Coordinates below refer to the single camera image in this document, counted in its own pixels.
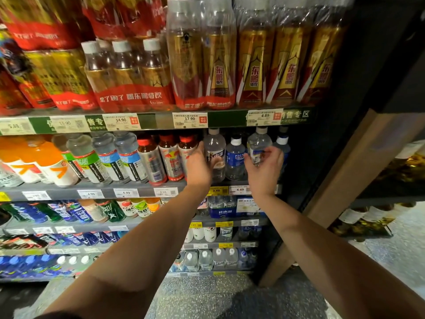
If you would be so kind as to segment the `person's right hand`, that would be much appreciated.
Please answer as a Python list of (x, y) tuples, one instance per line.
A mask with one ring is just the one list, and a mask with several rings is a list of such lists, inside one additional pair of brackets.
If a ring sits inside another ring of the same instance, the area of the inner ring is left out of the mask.
[(280, 149), (270, 146), (265, 149), (264, 158), (259, 166), (255, 166), (253, 173), (248, 173), (252, 197), (258, 204), (260, 204), (262, 198), (275, 195), (275, 188), (284, 161), (284, 153)]

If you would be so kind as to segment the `clear bottle grey label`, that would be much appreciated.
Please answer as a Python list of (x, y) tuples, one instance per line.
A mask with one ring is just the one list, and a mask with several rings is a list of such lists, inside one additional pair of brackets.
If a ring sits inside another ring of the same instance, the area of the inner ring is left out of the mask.
[(209, 164), (213, 158), (221, 158), (221, 160), (214, 165), (212, 172), (212, 182), (222, 182), (225, 179), (226, 140), (220, 134), (219, 128), (208, 129), (208, 134), (204, 138), (204, 148), (206, 161)]

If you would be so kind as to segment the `clear bottle white blue label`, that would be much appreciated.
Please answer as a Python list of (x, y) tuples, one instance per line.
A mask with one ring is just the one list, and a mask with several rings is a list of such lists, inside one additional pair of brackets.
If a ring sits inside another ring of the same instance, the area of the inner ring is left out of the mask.
[(255, 166), (259, 166), (263, 162), (265, 159), (265, 149), (273, 145), (267, 131), (268, 127), (256, 127), (255, 133), (247, 139), (247, 153)]

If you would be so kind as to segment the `person's right forearm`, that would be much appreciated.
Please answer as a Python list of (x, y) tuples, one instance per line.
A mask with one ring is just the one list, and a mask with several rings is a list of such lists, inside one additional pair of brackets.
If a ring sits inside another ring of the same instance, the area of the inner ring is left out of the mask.
[(252, 196), (314, 287), (344, 319), (425, 319), (425, 300), (274, 193)]

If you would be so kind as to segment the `brown bottle red cap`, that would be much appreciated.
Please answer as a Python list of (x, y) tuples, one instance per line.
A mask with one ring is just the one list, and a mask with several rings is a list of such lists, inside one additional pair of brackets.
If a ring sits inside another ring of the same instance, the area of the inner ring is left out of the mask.
[(187, 162), (191, 154), (198, 147), (197, 136), (194, 134), (183, 134), (179, 136), (178, 151), (182, 160), (184, 179), (187, 179)]
[(154, 187), (167, 182), (167, 174), (161, 154), (153, 138), (150, 136), (137, 139), (137, 144), (139, 145), (138, 153), (147, 173), (148, 182)]
[(169, 181), (178, 182), (184, 178), (182, 160), (178, 150), (178, 143), (172, 134), (160, 134), (158, 148)]

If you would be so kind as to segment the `blue white wrapped bottle pack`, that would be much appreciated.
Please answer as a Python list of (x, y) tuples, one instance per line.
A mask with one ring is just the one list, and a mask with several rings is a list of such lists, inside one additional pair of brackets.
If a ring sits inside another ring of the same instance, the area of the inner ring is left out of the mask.
[(213, 219), (266, 216), (252, 196), (207, 196), (195, 214)]

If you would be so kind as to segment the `row of clear water jugs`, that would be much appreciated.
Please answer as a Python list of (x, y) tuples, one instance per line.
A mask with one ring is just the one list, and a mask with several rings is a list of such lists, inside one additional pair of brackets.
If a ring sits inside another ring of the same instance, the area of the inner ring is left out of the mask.
[(251, 270), (256, 267), (258, 256), (257, 247), (181, 250), (169, 272)]

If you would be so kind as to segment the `large golden drink bottle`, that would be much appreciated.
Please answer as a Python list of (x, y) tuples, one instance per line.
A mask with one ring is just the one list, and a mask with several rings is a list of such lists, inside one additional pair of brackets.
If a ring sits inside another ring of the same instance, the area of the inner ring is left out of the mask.
[(313, 21), (309, 0), (277, 0), (265, 100), (268, 105), (286, 107), (295, 101)]
[(317, 0), (307, 57), (297, 89), (296, 101), (300, 104), (314, 106), (329, 90), (354, 2)]
[(241, 0), (236, 91), (240, 108), (261, 107), (265, 103), (273, 39), (272, 0)]

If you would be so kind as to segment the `wooden beam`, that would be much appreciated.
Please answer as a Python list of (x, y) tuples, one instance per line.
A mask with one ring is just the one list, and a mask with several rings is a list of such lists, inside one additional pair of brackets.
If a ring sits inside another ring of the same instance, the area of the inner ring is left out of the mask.
[(425, 129), (423, 113), (359, 112), (289, 128), (292, 151), (278, 201), (327, 228)]

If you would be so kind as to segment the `wrapped pack white-capped golden bottles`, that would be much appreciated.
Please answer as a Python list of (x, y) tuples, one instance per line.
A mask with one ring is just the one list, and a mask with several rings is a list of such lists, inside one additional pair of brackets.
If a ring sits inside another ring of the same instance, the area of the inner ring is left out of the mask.
[(176, 104), (170, 64), (159, 38), (81, 43), (84, 72), (105, 113), (172, 111)]

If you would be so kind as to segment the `clear sports bottle green label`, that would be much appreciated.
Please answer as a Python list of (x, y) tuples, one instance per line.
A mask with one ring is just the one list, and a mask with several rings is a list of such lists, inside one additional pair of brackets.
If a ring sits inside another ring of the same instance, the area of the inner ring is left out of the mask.
[(89, 135), (69, 134), (66, 146), (91, 183), (99, 186), (112, 183), (113, 180), (96, 153)]
[(68, 138), (66, 134), (53, 135), (51, 141), (54, 146), (61, 152), (62, 157), (68, 162), (74, 173), (79, 177), (80, 181), (87, 182), (88, 178), (85, 172), (67, 147)]

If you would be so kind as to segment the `group of gold foil bottles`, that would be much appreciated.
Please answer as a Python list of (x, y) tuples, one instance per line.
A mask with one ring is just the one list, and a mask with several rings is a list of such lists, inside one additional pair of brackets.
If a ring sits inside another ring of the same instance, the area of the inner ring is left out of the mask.
[[(425, 180), (425, 139), (406, 144), (373, 181), (396, 179), (403, 182)], [(407, 213), (417, 202), (395, 203), (345, 209), (328, 230), (357, 240), (390, 237), (389, 224)]]

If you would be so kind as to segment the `row of dark blue bottles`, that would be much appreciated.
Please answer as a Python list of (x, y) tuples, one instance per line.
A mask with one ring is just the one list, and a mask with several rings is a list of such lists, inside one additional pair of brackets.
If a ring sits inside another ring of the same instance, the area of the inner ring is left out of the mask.
[(96, 245), (108, 245), (119, 241), (128, 231), (93, 231), (84, 233), (57, 233), (35, 234), (39, 241), (44, 241), (50, 246), (92, 247)]

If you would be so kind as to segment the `orange drink bottle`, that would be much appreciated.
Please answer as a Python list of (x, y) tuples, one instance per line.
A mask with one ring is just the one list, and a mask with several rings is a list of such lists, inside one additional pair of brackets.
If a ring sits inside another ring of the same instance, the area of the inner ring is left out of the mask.
[(9, 167), (9, 163), (16, 157), (13, 153), (13, 144), (11, 140), (14, 136), (0, 136), (0, 160)]
[(44, 139), (35, 139), (29, 142), (35, 150), (35, 162), (40, 171), (47, 174), (48, 178), (58, 187), (72, 187), (80, 178), (73, 171), (68, 161), (63, 158), (61, 151), (51, 142)]
[(13, 144), (13, 153), (16, 158), (8, 165), (25, 183), (54, 183), (45, 171), (41, 171), (40, 165), (35, 160), (34, 149), (27, 144), (23, 137), (14, 136), (11, 142)]

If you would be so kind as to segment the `row of blue white-capped bottles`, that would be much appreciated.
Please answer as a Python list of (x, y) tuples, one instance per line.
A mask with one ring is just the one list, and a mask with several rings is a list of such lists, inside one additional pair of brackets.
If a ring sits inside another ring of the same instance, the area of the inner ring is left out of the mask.
[(50, 280), (80, 275), (99, 254), (0, 257), (0, 280)]

